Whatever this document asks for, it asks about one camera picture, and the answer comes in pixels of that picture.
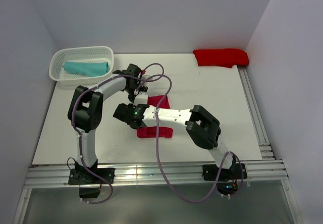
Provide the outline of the magenta t shirt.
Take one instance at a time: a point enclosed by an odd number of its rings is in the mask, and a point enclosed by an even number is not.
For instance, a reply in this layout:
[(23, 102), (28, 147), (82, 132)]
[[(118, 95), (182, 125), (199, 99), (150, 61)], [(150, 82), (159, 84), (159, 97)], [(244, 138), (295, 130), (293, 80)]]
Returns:
[[(163, 97), (162, 95), (149, 96), (147, 100), (147, 104), (152, 106), (157, 106), (157, 104), (162, 99), (162, 97)], [(160, 104), (160, 107), (165, 109), (170, 109), (170, 104), (167, 96)], [(162, 121), (160, 117), (158, 117), (158, 123), (159, 123), (159, 137), (171, 139), (173, 136), (173, 129), (169, 127), (162, 127)], [(136, 135), (140, 139), (156, 138), (156, 130), (157, 130), (156, 126), (140, 128), (136, 131)]]

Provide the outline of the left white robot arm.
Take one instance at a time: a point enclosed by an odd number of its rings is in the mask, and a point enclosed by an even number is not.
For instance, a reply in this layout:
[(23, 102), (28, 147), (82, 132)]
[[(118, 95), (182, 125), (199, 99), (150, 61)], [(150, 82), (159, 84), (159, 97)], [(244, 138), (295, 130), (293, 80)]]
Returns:
[(86, 183), (93, 183), (98, 178), (95, 131), (102, 119), (104, 101), (117, 92), (127, 92), (130, 104), (120, 104), (117, 109), (117, 116), (124, 119), (128, 107), (135, 107), (139, 93), (148, 90), (144, 83), (144, 73), (137, 65), (130, 64), (127, 69), (114, 71), (106, 80), (94, 86), (78, 86), (75, 89), (68, 119), (77, 135), (75, 168), (82, 169), (80, 178)]

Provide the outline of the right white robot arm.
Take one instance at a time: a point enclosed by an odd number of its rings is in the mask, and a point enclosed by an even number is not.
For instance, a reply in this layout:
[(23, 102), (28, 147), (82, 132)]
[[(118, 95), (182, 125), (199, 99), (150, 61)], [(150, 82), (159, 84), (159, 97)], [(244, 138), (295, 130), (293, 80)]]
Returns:
[(121, 103), (113, 117), (135, 130), (156, 126), (184, 130), (197, 147), (209, 151), (221, 177), (228, 179), (236, 172), (236, 158), (221, 138), (219, 120), (200, 105), (192, 109), (164, 109), (148, 104)]

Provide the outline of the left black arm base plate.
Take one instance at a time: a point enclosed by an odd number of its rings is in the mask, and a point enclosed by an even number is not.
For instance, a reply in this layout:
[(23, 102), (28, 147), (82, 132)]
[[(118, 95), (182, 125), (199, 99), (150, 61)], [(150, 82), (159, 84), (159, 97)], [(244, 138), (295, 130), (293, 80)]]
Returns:
[(79, 186), (79, 197), (82, 201), (93, 202), (100, 195), (103, 184), (110, 186), (111, 193), (108, 198), (112, 196), (115, 168), (99, 168), (96, 161), (93, 166), (88, 167), (88, 171), (72, 157), (67, 159), (67, 167), (70, 170), (68, 185)]

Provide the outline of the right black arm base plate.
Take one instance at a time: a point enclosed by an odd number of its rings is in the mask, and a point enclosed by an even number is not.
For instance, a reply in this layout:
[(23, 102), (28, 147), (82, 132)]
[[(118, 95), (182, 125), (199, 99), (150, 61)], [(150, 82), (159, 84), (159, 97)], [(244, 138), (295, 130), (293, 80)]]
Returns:
[[(202, 177), (205, 181), (215, 181), (219, 168), (215, 164), (202, 166)], [(245, 164), (235, 163), (230, 169), (222, 169), (217, 183), (217, 190), (223, 195), (232, 195), (239, 189), (239, 180), (248, 178)]]

